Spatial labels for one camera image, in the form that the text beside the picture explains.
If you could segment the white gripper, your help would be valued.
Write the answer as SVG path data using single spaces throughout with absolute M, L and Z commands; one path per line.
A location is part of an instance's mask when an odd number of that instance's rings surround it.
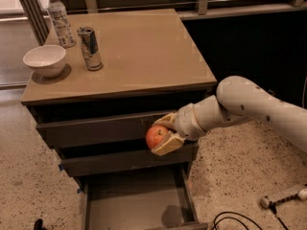
M 169 131 L 161 142 L 152 149 L 152 153 L 158 156 L 178 150 L 184 145 L 185 139 L 195 141 L 206 133 L 197 120 L 195 107 L 192 103 L 180 108 L 177 114 L 173 112 L 161 117 L 153 125 L 164 126 L 177 132 Z

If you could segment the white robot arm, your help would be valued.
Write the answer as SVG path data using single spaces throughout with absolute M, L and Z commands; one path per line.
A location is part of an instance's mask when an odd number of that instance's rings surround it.
M 253 119 L 260 121 L 307 152 L 307 109 L 283 102 L 243 77 L 222 80 L 216 94 L 198 103 L 189 103 L 156 120 L 169 129 L 152 153 L 165 155 L 196 141 L 216 127 L 230 127 Z

